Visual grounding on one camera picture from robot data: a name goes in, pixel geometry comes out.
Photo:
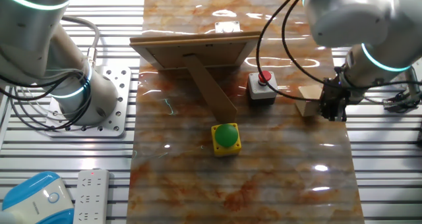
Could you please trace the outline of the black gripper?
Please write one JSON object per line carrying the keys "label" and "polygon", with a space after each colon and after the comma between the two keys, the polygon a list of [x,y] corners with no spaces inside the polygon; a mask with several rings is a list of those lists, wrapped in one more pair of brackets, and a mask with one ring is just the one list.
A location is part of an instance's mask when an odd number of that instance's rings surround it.
{"label": "black gripper", "polygon": [[324,85],[322,87],[322,93],[320,97],[321,102],[321,115],[325,119],[333,119],[335,121],[347,121],[346,104],[339,103],[336,116],[332,112],[332,103],[338,103],[342,99],[346,101],[350,97],[350,91],[347,90],[339,77],[325,78],[323,80]]}

